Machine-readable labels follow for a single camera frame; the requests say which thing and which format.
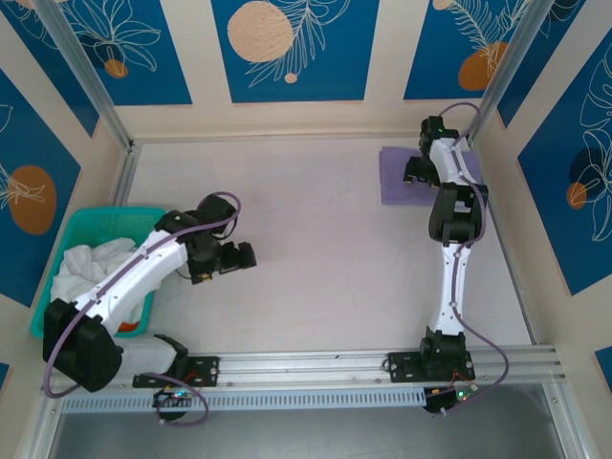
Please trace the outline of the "purple t-shirt with white print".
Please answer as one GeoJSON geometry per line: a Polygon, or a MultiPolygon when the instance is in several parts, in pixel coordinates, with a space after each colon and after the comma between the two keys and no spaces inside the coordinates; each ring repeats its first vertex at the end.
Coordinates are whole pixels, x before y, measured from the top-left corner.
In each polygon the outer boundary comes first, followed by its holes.
{"type": "MultiPolygon", "coordinates": [[[[452,148],[452,142],[440,145],[436,142],[430,151],[434,162],[450,165],[450,171],[455,171],[456,156],[461,172],[465,177],[481,188],[484,200],[487,200],[488,188],[482,181],[480,163],[477,155],[470,150],[462,150],[459,146],[452,148]]],[[[384,205],[390,206],[420,206],[433,208],[442,198],[441,190],[427,182],[406,182],[404,173],[411,159],[419,159],[422,153],[415,149],[402,146],[384,146],[379,152],[379,176],[381,199],[384,205]]]]}

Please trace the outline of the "teal plastic basket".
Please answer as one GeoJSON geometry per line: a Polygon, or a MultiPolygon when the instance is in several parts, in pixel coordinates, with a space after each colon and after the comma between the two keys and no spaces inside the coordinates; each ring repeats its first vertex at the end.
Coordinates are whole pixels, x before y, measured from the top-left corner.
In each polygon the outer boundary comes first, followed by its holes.
{"type": "Polygon", "coordinates": [[[65,251],[78,245],[94,248],[121,237],[132,239],[136,247],[139,247],[165,214],[163,208],[154,207],[102,207],[76,211],[60,239],[58,251],[35,307],[30,325],[32,335],[37,339],[43,336],[44,311],[51,302],[53,278],[60,271],[65,251]]]}

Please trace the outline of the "steel sheet shelf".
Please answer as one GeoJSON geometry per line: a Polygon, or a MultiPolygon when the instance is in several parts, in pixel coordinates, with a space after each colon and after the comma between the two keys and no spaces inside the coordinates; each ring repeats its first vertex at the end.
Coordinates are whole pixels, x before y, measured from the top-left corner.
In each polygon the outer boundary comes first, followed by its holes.
{"type": "Polygon", "coordinates": [[[417,407],[61,416],[50,459],[565,459],[537,386],[505,385],[449,413],[417,407]]]}

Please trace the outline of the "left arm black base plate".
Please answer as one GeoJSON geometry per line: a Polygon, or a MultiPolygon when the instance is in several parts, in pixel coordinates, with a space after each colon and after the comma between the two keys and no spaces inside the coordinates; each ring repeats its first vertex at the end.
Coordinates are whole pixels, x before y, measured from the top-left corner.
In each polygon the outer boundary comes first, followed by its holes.
{"type": "MultiPolygon", "coordinates": [[[[193,387],[215,387],[219,376],[218,357],[185,357],[175,360],[164,376],[182,381],[193,387]]],[[[133,377],[134,388],[162,388],[169,385],[166,380],[144,374],[133,377]]]]}

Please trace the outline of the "blue floral wall panel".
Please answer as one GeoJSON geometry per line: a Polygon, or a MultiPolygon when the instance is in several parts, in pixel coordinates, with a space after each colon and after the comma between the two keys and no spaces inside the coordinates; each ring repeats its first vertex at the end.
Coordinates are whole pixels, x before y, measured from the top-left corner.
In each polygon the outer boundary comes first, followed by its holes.
{"type": "Polygon", "coordinates": [[[612,0],[586,0],[508,127],[533,134],[612,28],[612,0]]]}
{"type": "Polygon", "coordinates": [[[58,6],[115,105],[192,103],[161,0],[60,0],[58,6]]]}
{"type": "Polygon", "coordinates": [[[430,0],[405,100],[481,98],[530,0],[430,0]]]}
{"type": "Polygon", "coordinates": [[[612,274],[612,42],[589,57],[518,160],[570,294],[612,274]]]}
{"type": "Polygon", "coordinates": [[[98,111],[44,26],[32,0],[0,0],[0,11],[92,138],[98,125],[98,111]]]}
{"type": "Polygon", "coordinates": [[[0,70],[0,295],[33,304],[80,170],[0,70]]]}
{"type": "Polygon", "coordinates": [[[232,103],[361,101],[380,0],[210,0],[232,103]]]}

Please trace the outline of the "aluminium frame post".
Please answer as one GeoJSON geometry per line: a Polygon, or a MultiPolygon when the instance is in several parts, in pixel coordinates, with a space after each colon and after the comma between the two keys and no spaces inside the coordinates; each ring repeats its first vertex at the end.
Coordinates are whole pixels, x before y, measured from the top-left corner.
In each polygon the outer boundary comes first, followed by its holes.
{"type": "Polygon", "coordinates": [[[501,74],[482,100],[483,119],[496,116],[503,129],[536,84],[586,0],[526,0],[526,14],[502,58],[501,74]]]}
{"type": "Polygon", "coordinates": [[[97,71],[82,48],[72,27],[55,0],[32,0],[34,9],[55,45],[69,65],[79,85],[106,123],[122,150],[129,154],[132,139],[123,125],[97,71]]]}

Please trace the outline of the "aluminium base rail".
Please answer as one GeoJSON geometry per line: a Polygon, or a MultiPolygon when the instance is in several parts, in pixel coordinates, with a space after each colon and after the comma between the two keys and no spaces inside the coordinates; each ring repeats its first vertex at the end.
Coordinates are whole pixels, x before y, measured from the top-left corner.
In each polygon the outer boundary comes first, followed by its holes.
{"type": "MultiPolygon", "coordinates": [[[[168,345],[155,342],[132,342],[123,351],[117,372],[108,369],[79,388],[89,392],[133,387],[136,375],[151,376],[161,368],[168,356],[168,345]]],[[[323,389],[360,385],[384,386],[392,383],[415,386],[441,386],[448,382],[392,382],[387,355],[415,350],[371,350],[343,352],[289,353],[188,353],[188,357],[218,357],[219,376],[215,387],[236,387],[244,390],[323,389]]],[[[549,383],[565,378],[557,352],[552,345],[507,346],[495,351],[490,346],[472,347],[470,355],[475,379],[467,381],[458,374],[456,383],[473,382],[491,385],[502,383],[549,383]]]]}

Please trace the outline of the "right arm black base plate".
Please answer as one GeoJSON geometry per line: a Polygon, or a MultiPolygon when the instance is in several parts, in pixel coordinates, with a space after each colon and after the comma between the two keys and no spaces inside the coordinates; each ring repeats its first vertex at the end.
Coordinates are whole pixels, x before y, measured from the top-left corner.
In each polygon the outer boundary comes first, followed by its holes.
{"type": "Polygon", "coordinates": [[[475,379],[469,352],[458,357],[424,358],[419,352],[394,352],[387,355],[390,379],[393,383],[449,382],[455,373],[467,381],[475,379]]]}

